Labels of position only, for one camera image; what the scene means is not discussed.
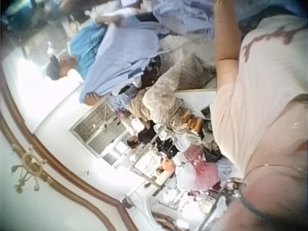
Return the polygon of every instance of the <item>hat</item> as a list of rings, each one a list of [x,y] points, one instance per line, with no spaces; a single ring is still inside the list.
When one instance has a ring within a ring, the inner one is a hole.
[[[56,56],[52,56],[50,57],[50,62],[46,67],[46,75],[51,79],[51,80],[58,80],[60,79],[60,75],[59,75],[59,71],[60,71],[60,66],[59,66],[59,62]]]

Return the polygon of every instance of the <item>window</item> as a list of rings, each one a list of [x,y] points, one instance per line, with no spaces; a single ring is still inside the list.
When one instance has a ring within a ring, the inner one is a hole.
[[[93,154],[112,166],[117,165],[128,151],[126,139],[130,134],[107,102],[84,115],[71,132]]]

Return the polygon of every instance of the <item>brown trim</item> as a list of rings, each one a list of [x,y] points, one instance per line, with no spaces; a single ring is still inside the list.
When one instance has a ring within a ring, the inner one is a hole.
[[[30,132],[13,100],[2,67],[1,67],[1,91],[3,99],[9,109],[9,112],[15,124],[17,125],[17,127],[19,128],[20,132],[25,137],[25,139],[28,141],[28,143],[31,144],[33,149],[38,153],[38,155],[41,158],[46,159],[48,165],[50,165],[56,172],[58,172],[61,176],[65,177],[76,187],[80,188],[81,190],[85,191],[91,196],[109,205],[116,207],[128,231],[138,231],[136,225],[131,220],[127,210],[120,201],[99,191],[98,189],[94,188],[93,186],[82,180],[80,177],[75,175],[72,171],[70,171],[67,167],[65,167],[58,159],[56,159],[52,155],[52,153],[49,152],[49,150],[40,142],[40,140],[36,137],[35,134],[32,134]]]
[[[1,116],[1,131],[3,135],[6,137],[10,145],[17,145],[21,152],[16,151],[17,155],[19,158],[22,157],[22,154],[25,152],[24,148],[21,146],[19,141],[16,139],[12,131],[10,130],[9,126],[5,122],[2,114]],[[32,164],[31,168],[38,168],[37,164]],[[77,194],[73,193],[72,191],[68,190],[66,187],[61,185],[59,182],[57,182],[55,179],[53,179],[50,175],[48,175],[47,172],[43,171],[42,175],[40,178],[44,181],[47,182],[49,179],[51,179],[51,183],[49,186],[62,194],[63,196],[67,197],[68,199],[80,204],[81,206],[85,207],[92,213],[94,213],[99,220],[104,224],[104,226],[107,228],[108,231],[116,231],[115,227],[112,225],[108,217],[106,217],[97,207],[92,205],[89,201],[85,200],[84,198],[78,196]]]

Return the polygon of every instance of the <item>blue shirt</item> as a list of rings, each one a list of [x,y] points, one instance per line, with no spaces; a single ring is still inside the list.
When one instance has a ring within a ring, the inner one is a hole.
[[[78,59],[76,70],[84,80],[95,61],[106,30],[107,26],[93,22],[83,27],[69,42],[69,54]]]

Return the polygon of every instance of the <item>light blue shirt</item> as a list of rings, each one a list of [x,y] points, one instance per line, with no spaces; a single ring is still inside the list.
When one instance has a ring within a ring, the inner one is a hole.
[[[107,26],[90,23],[83,27],[69,42],[68,51],[78,59],[76,70],[85,80],[95,61],[97,50],[103,40]]]

